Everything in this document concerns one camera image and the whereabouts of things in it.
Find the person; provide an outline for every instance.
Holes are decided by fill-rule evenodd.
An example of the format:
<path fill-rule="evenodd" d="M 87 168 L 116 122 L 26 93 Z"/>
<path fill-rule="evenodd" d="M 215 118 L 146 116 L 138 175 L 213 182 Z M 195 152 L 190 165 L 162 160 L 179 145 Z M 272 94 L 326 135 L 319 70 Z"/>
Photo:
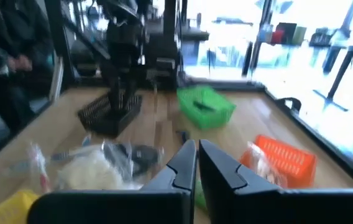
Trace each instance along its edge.
<path fill-rule="evenodd" d="M 0 67 L 0 117 L 13 133 L 35 116 L 15 80 L 52 74 L 48 63 L 52 46 L 48 22 L 35 0 L 0 0 L 0 49 L 6 53 L 0 54 L 0 60 L 7 70 L 4 75 Z"/>

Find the table surface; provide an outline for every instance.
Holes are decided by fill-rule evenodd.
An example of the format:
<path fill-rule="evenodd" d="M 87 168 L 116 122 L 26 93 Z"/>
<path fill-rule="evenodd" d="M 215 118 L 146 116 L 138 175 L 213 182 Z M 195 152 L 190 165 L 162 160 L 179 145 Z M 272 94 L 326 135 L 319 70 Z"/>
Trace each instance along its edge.
<path fill-rule="evenodd" d="M 86 131 L 76 112 L 105 91 L 100 88 L 66 91 L 55 104 L 0 152 L 0 202 L 30 184 L 28 175 L 7 176 L 4 175 L 5 168 L 27 159 L 30 142 L 37 143 L 45 155 L 80 146 Z M 190 138 L 194 140 L 208 139 L 236 159 L 245 151 L 248 141 L 253 141 L 258 134 L 264 134 L 317 155 L 314 187 L 353 187 L 353 179 L 261 93 L 222 93 L 233 101 L 237 108 L 227 125 L 208 131 L 195 128 L 182 115 L 175 93 L 154 95 L 152 92 L 143 91 L 140 94 L 144 97 L 140 114 L 116 141 L 164 148 L 162 165 L 166 164 L 181 146 L 181 139 L 175 133 L 177 130 L 189 131 Z M 102 137 L 95 136 L 93 141 L 101 142 Z M 207 216 L 200 209 L 195 210 L 195 223 L 209 223 Z"/>

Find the black jacket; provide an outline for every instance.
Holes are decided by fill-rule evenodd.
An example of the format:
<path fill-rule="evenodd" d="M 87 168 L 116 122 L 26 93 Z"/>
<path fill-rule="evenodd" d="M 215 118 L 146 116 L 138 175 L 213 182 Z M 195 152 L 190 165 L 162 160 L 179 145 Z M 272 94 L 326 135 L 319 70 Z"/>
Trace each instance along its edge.
<path fill-rule="evenodd" d="M 33 64 L 53 52 L 48 22 L 35 0 L 0 0 L 0 48 Z"/>

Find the black basket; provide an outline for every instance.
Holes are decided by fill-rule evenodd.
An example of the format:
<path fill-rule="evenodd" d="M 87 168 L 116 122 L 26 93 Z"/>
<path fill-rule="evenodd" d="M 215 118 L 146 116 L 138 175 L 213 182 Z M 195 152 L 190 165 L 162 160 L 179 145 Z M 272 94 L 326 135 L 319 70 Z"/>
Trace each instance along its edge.
<path fill-rule="evenodd" d="M 120 104 L 124 94 L 120 94 Z M 135 95 L 127 105 L 127 111 L 111 111 L 109 93 L 99 97 L 77 112 L 84 128 L 97 134 L 117 137 L 139 114 L 142 96 Z"/>

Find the green basket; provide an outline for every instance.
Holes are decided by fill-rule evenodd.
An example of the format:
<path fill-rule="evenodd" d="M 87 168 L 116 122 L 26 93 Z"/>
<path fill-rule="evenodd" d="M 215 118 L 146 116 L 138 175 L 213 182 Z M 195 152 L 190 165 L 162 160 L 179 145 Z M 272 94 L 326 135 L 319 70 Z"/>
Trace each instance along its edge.
<path fill-rule="evenodd" d="M 182 112 L 200 129 L 218 128 L 226 124 L 236 105 L 219 95 L 209 86 L 196 86 L 177 91 Z M 210 107 L 202 110 L 195 103 Z"/>

